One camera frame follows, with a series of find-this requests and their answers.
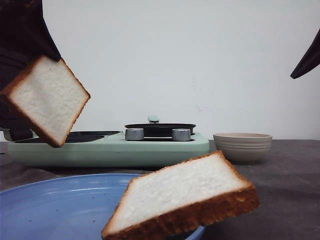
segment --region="silver knob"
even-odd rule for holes
[[[172,140],[178,142],[185,142],[191,140],[190,129],[177,128],[172,129]]]
[[[125,140],[128,141],[139,141],[144,139],[143,128],[128,128],[125,130]]]

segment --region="beige bowl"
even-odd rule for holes
[[[216,133],[213,135],[217,150],[234,164],[253,164],[269,151],[272,136],[258,133]]]

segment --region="gray tablecloth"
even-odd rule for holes
[[[210,141],[214,151],[214,142]],[[2,143],[1,152],[6,152]],[[39,169],[1,155],[1,190],[72,175],[138,173],[151,168]],[[254,165],[236,165],[251,181],[260,207],[206,228],[203,240],[317,240],[320,239],[320,141],[273,140],[268,155]]]

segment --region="toast slice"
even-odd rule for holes
[[[61,147],[90,98],[65,61],[31,61],[1,92],[9,109],[44,142]]]
[[[221,151],[133,178],[103,240],[163,240],[259,206],[255,186]]]

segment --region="white backdrop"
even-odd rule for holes
[[[320,140],[320,66],[290,74],[320,28],[319,0],[43,0],[62,57],[91,94],[73,127],[193,123]]]

